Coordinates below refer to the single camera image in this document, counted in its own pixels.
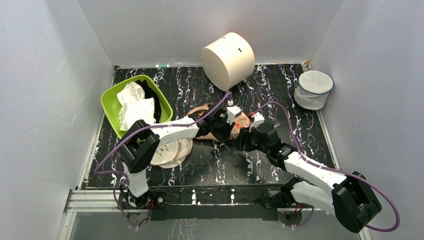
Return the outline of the floral mesh laundry bag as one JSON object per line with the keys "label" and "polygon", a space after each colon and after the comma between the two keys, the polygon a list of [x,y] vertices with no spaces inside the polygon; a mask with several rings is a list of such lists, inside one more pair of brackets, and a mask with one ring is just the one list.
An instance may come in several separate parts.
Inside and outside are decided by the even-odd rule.
{"label": "floral mesh laundry bag", "polygon": [[[212,107],[211,103],[205,103],[204,105],[195,107],[194,109],[190,110],[187,113],[188,115],[191,114],[199,114],[199,116],[201,117],[209,108]],[[247,128],[250,126],[250,119],[248,118],[248,116],[244,113],[241,112],[241,115],[238,116],[235,120],[234,120],[235,124],[231,130],[230,136],[229,136],[229,140],[234,140],[236,139],[239,134],[240,134],[240,130],[241,128]],[[211,141],[217,141],[217,138],[214,137],[211,133],[208,133],[205,136],[199,136],[196,139],[198,140],[211,140]]]}

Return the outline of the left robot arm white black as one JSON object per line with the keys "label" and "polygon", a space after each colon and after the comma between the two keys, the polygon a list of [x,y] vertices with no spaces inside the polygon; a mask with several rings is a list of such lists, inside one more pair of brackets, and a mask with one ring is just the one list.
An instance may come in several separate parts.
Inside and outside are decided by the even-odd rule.
{"label": "left robot arm white black", "polygon": [[149,203],[149,186],[146,168],[158,148],[183,139],[213,135],[217,140],[227,141],[235,126],[235,119],[242,114],[237,106],[209,109],[203,115],[190,114],[175,121],[149,125],[138,120],[119,141],[117,150],[124,173],[128,178],[127,193],[123,201],[131,207],[144,208]]}

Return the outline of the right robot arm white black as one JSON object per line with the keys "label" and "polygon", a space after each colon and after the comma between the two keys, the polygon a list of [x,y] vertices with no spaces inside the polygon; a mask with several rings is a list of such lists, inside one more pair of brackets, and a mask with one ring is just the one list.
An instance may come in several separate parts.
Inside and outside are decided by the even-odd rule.
{"label": "right robot arm white black", "polygon": [[326,170],[283,142],[271,123],[241,128],[233,145],[243,152],[260,151],[272,165],[296,176],[281,187],[282,202],[288,207],[298,203],[317,207],[353,233],[359,233],[382,210],[371,187],[359,180],[364,177],[361,173],[347,176]]}

